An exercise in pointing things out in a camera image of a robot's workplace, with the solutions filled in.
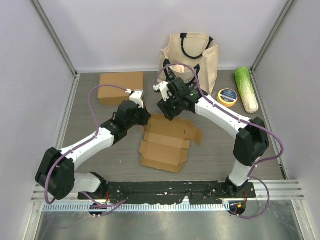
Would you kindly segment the large cardboard box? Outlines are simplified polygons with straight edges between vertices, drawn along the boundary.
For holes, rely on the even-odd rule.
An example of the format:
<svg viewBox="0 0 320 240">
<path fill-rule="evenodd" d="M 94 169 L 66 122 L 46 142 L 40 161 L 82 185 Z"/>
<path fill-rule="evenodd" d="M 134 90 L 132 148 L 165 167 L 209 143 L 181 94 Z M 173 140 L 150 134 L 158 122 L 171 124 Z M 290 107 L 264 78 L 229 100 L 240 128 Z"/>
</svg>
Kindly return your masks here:
<svg viewBox="0 0 320 240">
<path fill-rule="evenodd" d="M 98 89 L 97 98 L 102 106 L 120 105 L 129 99 L 129 94 L 125 93 L 126 89 L 132 91 L 144 89 L 144 73 L 142 71 L 102 73 L 99 85 L 120 87 L 103 86 Z"/>
</svg>

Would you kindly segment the small cardboard box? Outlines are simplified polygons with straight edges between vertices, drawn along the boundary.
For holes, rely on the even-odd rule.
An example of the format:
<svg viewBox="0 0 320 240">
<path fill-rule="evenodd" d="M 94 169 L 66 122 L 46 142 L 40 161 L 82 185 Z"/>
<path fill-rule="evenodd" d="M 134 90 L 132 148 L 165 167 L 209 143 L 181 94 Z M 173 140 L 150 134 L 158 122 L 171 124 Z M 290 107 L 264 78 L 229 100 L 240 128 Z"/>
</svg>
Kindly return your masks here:
<svg viewBox="0 0 320 240">
<path fill-rule="evenodd" d="M 151 115 L 144 126 L 139 153 L 140 164 L 157 170 L 179 173 L 188 159 L 190 143 L 201 145 L 203 132 L 185 118 L 168 120 L 163 114 Z"/>
</svg>

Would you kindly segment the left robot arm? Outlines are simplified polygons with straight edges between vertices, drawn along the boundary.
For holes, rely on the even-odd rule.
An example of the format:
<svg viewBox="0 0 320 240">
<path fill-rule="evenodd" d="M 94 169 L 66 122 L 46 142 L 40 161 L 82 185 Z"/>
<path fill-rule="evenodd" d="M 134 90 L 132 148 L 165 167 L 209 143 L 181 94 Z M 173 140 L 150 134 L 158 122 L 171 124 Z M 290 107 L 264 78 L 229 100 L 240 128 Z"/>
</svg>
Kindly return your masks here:
<svg viewBox="0 0 320 240">
<path fill-rule="evenodd" d="M 97 132 L 63 149 L 49 148 L 43 156 L 35 181 L 44 188 L 45 196 L 62 200 L 71 193 L 81 199 L 105 198 L 107 181 L 95 172 L 76 173 L 76 169 L 100 151 L 109 148 L 124 137 L 133 126 L 144 126 L 151 118 L 145 104 L 123 101 L 113 116 Z"/>
</svg>

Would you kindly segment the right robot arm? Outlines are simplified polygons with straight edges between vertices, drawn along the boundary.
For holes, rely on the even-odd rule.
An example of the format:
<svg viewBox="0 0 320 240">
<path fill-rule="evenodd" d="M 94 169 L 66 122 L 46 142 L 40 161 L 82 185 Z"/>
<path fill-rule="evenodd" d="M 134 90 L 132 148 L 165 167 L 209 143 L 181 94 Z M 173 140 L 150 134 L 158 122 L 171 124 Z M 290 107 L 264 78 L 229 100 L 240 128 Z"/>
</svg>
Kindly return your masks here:
<svg viewBox="0 0 320 240">
<path fill-rule="evenodd" d="M 198 87 L 187 86 L 181 78 L 172 82 L 162 81 L 153 86 L 161 93 L 157 106 L 168 120 L 173 120 L 183 111 L 202 116 L 224 129 L 234 139 L 235 164 L 226 178 L 226 193 L 233 198 L 243 193 L 250 171 L 269 148 L 270 143 L 264 121 L 249 119 L 221 105 Z"/>
</svg>

